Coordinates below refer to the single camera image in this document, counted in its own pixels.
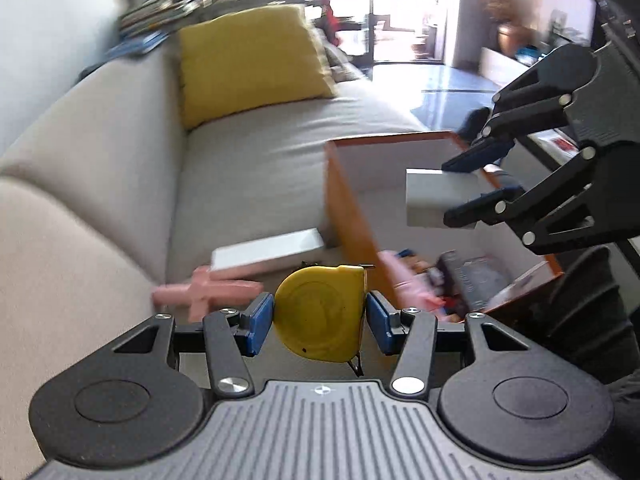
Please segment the floor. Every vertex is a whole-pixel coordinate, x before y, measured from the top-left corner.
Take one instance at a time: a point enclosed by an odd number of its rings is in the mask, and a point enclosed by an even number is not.
[[[444,65],[377,65],[372,81],[386,99],[436,131],[457,130],[471,110],[490,107],[499,90],[478,74]]]

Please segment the silver rivet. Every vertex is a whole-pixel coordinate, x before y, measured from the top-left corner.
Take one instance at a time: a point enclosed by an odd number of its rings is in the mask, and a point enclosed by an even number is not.
[[[413,395],[424,390],[424,382],[417,377],[398,377],[391,387],[399,394]]]
[[[594,156],[596,156],[596,149],[591,146],[587,146],[582,150],[582,158],[584,160],[591,160]]]
[[[522,235],[522,243],[525,245],[531,245],[536,241],[536,235],[531,231],[528,231]]]
[[[226,394],[241,394],[249,388],[249,383],[242,377],[225,377],[218,381],[218,388]]]

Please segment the open cardboard box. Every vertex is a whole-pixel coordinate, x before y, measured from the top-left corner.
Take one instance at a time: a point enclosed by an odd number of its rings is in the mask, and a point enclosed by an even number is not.
[[[478,222],[475,229],[408,227],[406,170],[439,170],[464,151],[452,132],[391,134],[330,140],[326,144],[325,202],[327,215],[351,264],[374,264],[369,289],[379,290],[401,308],[392,281],[378,258],[381,250],[411,248],[431,262],[456,250],[463,260],[491,255],[517,278],[546,261],[527,296],[540,297],[562,272],[556,258],[537,256],[505,225]],[[491,174],[478,172],[482,191],[498,187]],[[511,324],[530,301],[523,297],[493,309],[491,315]]]

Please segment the beige couch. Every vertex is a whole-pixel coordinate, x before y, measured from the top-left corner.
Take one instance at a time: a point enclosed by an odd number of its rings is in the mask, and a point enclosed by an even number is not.
[[[217,246],[320,223],[325,140],[424,128],[364,79],[339,83],[333,100],[252,110],[190,134],[178,96],[166,51],[113,61],[0,157],[4,480],[42,462],[28,425],[34,391],[150,316],[155,284],[188,278]],[[307,364],[270,334],[251,368],[350,377]]]

